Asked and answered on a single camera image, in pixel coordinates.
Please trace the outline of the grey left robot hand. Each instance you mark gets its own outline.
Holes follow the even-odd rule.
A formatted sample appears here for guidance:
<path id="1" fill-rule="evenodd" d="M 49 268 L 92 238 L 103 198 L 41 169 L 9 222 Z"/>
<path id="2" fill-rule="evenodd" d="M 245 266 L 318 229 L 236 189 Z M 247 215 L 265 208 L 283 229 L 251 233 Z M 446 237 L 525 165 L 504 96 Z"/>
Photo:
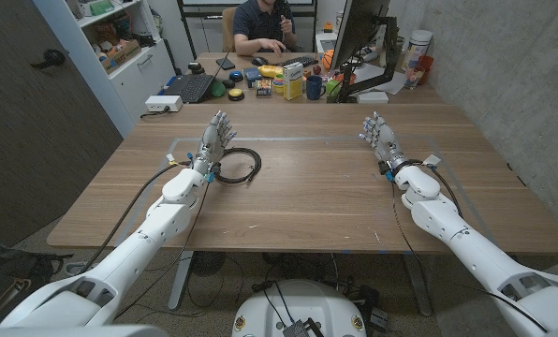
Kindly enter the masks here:
<path id="1" fill-rule="evenodd" d="M 220 162 L 228 143 L 237 135 L 223 111 L 218 111 L 205 128 L 193 160 L 192 169 L 206 175 L 213 165 Z"/>

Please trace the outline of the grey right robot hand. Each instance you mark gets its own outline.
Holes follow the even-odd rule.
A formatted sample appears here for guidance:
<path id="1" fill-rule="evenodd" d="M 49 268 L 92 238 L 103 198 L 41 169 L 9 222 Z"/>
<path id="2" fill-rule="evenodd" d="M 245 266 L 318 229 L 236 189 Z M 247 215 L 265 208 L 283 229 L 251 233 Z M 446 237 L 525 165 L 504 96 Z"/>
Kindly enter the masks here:
<path id="1" fill-rule="evenodd" d="M 364 119 L 360 138 L 373 149 L 382 172 L 388 169 L 395 173 L 408 160 L 393 130 L 377 112 L 372 117 L 367 116 Z"/>

